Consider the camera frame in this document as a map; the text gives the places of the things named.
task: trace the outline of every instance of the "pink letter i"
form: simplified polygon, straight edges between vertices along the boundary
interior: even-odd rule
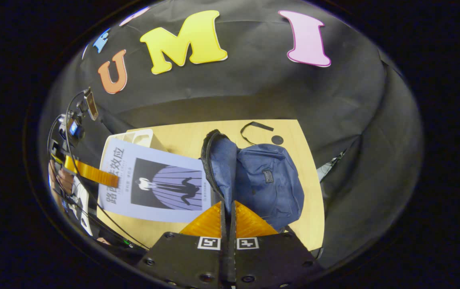
[[[321,21],[310,16],[293,12],[278,11],[278,14],[287,18],[294,35],[294,48],[287,53],[287,57],[294,62],[311,64],[319,67],[328,67],[330,58],[324,54],[323,38],[320,27]]]

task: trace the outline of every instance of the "orange letter u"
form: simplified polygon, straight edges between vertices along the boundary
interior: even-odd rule
[[[123,55],[125,55],[126,52],[126,49],[123,49],[122,51],[116,53],[114,57],[112,57],[112,61],[116,62],[116,68],[118,70],[119,78],[117,82],[112,82],[110,78],[110,61],[105,62],[98,69],[98,73],[100,74],[103,88],[105,88],[105,91],[110,94],[120,92],[127,85],[127,68],[125,67],[125,60],[123,59]]]

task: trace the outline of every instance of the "blue backpack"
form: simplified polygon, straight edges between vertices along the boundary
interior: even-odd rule
[[[239,201],[277,231],[299,219],[305,195],[285,148],[263,143],[239,149],[213,130],[204,139],[201,160],[227,212]]]

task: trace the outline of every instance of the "black fabric backdrop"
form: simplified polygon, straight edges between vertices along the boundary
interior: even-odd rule
[[[140,36],[155,27],[177,34],[186,17],[204,10],[220,13],[215,29],[228,59],[198,65],[186,60],[183,67],[173,64],[171,71],[153,75],[148,48]],[[292,28],[279,10],[301,12],[324,23],[321,33],[331,66],[321,68],[287,58],[294,44]],[[135,128],[297,119],[317,167],[349,148],[322,183],[326,221],[319,262],[323,267],[337,264],[379,238],[398,218],[420,171],[422,128],[398,68],[365,36],[302,1],[167,1],[122,27],[121,21],[110,26],[101,53],[92,47],[94,38],[84,58],[81,46],[58,76],[42,114],[43,139],[54,116],[63,113],[71,97],[87,86],[101,107],[101,118],[108,110]],[[127,50],[127,85],[111,95],[103,89],[97,70],[122,49]],[[109,69],[117,75],[113,62]],[[98,167],[109,131],[90,121],[85,121],[85,130],[76,155]],[[41,156],[45,156],[44,144]]]
[[[420,181],[395,230],[373,249],[352,254],[353,261],[318,285],[460,288],[460,2],[335,2],[350,14],[328,2],[318,4],[377,41],[409,80],[427,142]],[[19,141],[22,134],[28,138],[38,129],[39,108],[30,108],[24,118],[28,102],[39,104],[50,88],[46,75],[53,59],[83,31],[126,4],[117,0],[0,4],[0,288],[146,286],[122,279],[109,263],[87,258],[51,226],[28,184],[28,177],[38,174],[39,164],[29,164],[25,158],[35,157],[37,150],[31,146],[21,155],[23,144],[34,139]],[[132,5],[136,11],[145,4]],[[125,11],[121,17],[131,13]],[[96,37],[104,30],[97,27],[88,33]],[[78,51],[85,47],[75,45]],[[380,57],[393,67],[381,52]],[[28,174],[23,160],[30,165]],[[45,191],[42,185],[38,189]]]

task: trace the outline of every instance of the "black strap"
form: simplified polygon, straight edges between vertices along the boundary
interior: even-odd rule
[[[256,121],[252,121],[250,123],[248,123],[246,126],[243,126],[242,129],[241,129],[241,136],[243,139],[245,139],[248,143],[252,144],[252,145],[255,145],[256,143],[253,143],[253,142],[250,142],[249,139],[247,139],[242,133],[244,132],[244,130],[248,127],[248,126],[256,126],[257,128],[263,128],[264,130],[270,130],[270,131],[273,131],[274,128],[270,127],[270,126],[266,126],[265,124],[261,124],[261,123],[258,123]]]
[[[290,233],[292,233],[292,234],[294,234],[294,235],[296,234],[296,233],[294,232],[294,230],[292,230],[292,228],[290,228],[289,225],[286,225],[286,226],[285,226],[285,230],[289,231]]]

